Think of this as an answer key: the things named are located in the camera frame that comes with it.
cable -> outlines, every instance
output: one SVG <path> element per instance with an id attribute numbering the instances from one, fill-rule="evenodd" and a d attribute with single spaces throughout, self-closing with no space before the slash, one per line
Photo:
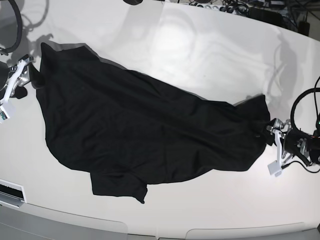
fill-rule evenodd
<path id="1" fill-rule="evenodd" d="M 297 4 L 299 4 L 302 8 L 304 8 L 308 13 L 310 13 L 312 16 L 314 16 L 316 19 L 320 21 L 320 18 L 317 17 L 312 11 L 310 11 L 308 8 L 306 8 L 304 5 L 301 4 L 298 0 L 294 0 Z"/>
<path id="2" fill-rule="evenodd" d="M 317 174 L 317 173 L 320 172 L 320 169 L 317 170 L 317 171 L 310 171 L 309 169 L 307 169 L 307 168 L 306 168 L 301 162 L 299 162 L 299 161 L 292 161 L 292 162 L 290 162 L 290 163 L 288 163 L 288 164 L 286 164 L 286 165 L 283 165 L 281 168 L 282 168 L 282 169 L 285 169 L 285 168 L 289 167 L 289 166 L 290 166 L 291 164 L 293 164 L 293 163 L 298 163 L 298 164 L 300 164 L 300 165 L 304 168 L 304 170 L 306 170 L 308 173 Z"/>
<path id="3" fill-rule="evenodd" d="M 298 96 L 298 98 L 294 101 L 292 109 L 291 109 L 291 113 L 290 113 L 290 121 L 291 121 L 291 126 L 294 130 L 296 130 L 297 132 L 301 133 L 303 136 L 305 136 L 306 138 L 310 138 L 310 135 L 299 130 L 296 126 L 295 123 L 295 111 L 296 111 L 296 107 L 298 105 L 298 103 L 301 101 L 301 99 L 303 99 L 305 96 L 307 96 L 308 94 L 312 94 L 312 93 L 320 93 L 320 88 L 319 87 L 315 87 L 315 88 L 311 88 L 308 89 L 306 91 L 304 91 L 300 96 Z M 319 130 L 320 125 L 318 126 L 318 121 L 316 123 L 316 129 Z"/>
<path id="4" fill-rule="evenodd" d="M 17 3 L 15 2 L 15 0 L 8 0 L 16 17 L 16 23 L 17 23 L 17 34 L 16 34 L 16 40 L 15 43 L 8 48 L 0 48 L 0 54 L 1 55 L 8 55 L 9 53 L 12 53 L 13 51 L 15 51 L 20 43 L 21 43 L 21 39 L 22 39 L 22 31 L 23 31 L 23 23 L 22 23 L 22 18 L 21 18 L 21 14 L 20 14 L 20 10 L 19 7 L 17 5 Z"/>
<path id="5" fill-rule="evenodd" d="M 291 18 L 293 19 L 294 25 L 297 26 L 297 28 L 298 28 L 298 24 L 297 24 L 296 18 L 294 16 L 294 13 L 292 12 L 292 7 L 293 6 L 289 6 L 289 2 L 288 2 L 288 7 L 287 7 L 289 9 L 288 12 L 290 12 L 290 15 L 291 15 Z"/>
<path id="6" fill-rule="evenodd" d="M 296 29 L 298 29 L 298 26 L 297 25 L 295 25 L 295 23 L 293 23 L 291 20 L 290 20 L 290 18 L 289 17 L 287 17 L 287 16 L 283 16 L 285 19 L 287 19 L 288 20 L 288 22 L 289 23 L 291 23 Z"/>
<path id="7" fill-rule="evenodd" d="M 317 97 L 316 97 L 316 88 L 317 88 L 317 85 L 318 85 L 318 82 L 320 80 L 320 76 L 318 78 L 318 80 L 315 82 L 315 85 L 314 85 L 314 93 L 313 93 L 313 96 L 314 96 L 314 105 L 315 105 L 315 111 L 316 111 L 316 119 L 318 120 L 319 118 L 319 112 L 318 112 L 318 104 L 317 104 Z"/>
<path id="8" fill-rule="evenodd" d="M 237 8 L 242 7 L 242 6 L 244 6 L 244 5 L 247 5 L 247 4 L 250 4 L 250 3 L 253 3 L 253 2 L 255 2 L 255 1 L 258 1 L 258 0 L 251 0 L 251 1 L 248 1 L 248 2 L 244 2 L 243 4 L 238 5 L 234 10 L 236 10 Z"/>

table surface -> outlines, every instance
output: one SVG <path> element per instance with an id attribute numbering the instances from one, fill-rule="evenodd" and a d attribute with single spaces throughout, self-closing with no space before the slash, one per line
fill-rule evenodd
<path id="1" fill-rule="evenodd" d="M 138 6 L 122 0 L 52 0 L 42 19 L 45 8 L 43 0 L 24 3 L 22 44 L 0 61 L 11 63 L 29 52 L 38 68 L 41 42 L 86 43 L 102 58 L 208 100 L 235 104 L 263 93 L 271 116 L 282 120 L 320 75 L 320 42 L 237 15 L 152 0 Z M 41 24 L 27 26 L 25 16 Z M 162 238 L 185 238 L 191 229 L 293 223 L 310 229 L 320 222 L 320 174 L 293 164 L 281 177 L 270 176 L 275 146 L 247 172 L 212 170 L 186 182 L 148 185 L 145 204 L 94 196 L 89 173 L 70 170 L 50 154 L 36 91 L 27 89 L 26 98 L 12 100 L 15 116 L 0 125 L 0 179 L 23 185 L 30 204 L 120 221 L 131 234 Z M 301 101 L 295 116 L 302 130 L 313 132 L 312 96 Z"/>

black garment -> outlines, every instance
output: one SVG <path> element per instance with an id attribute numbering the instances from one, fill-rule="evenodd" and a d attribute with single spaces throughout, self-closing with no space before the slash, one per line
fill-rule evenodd
<path id="1" fill-rule="evenodd" d="M 41 49 L 46 84 L 36 96 L 47 146 L 61 164 L 91 173 L 95 195 L 144 203 L 147 184 L 246 171 L 265 150 L 264 95 L 238 106 L 202 100 L 102 63 L 84 46 Z"/>

wire bundle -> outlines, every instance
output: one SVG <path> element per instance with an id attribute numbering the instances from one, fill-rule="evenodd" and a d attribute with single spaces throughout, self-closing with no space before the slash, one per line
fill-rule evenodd
<path id="1" fill-rule="evenodd" d="M 240 0 L 223 0 L 222 4 L 224 7 L 220 8 L 220 11 L 233 13 L 237 11 L 240 15 L 248 17 L 249 15 L 249 6 L 247 4 L 255 2 L 256 0 L 244 2 Z"/>

black cloth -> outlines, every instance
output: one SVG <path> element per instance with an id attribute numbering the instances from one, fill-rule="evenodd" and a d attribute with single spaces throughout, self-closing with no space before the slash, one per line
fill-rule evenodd
<path id="1" fill-rule="evenodd" d="M 247 171 L 265 150 L 264 95 L 238 106 L 202 100 L 102 63 L 85 46 L 41 50 L 45 87 L 36 97 L 47 146 L 64 166 L 90 173 L 95 195 L 144 203 L 148 184 Z"/>

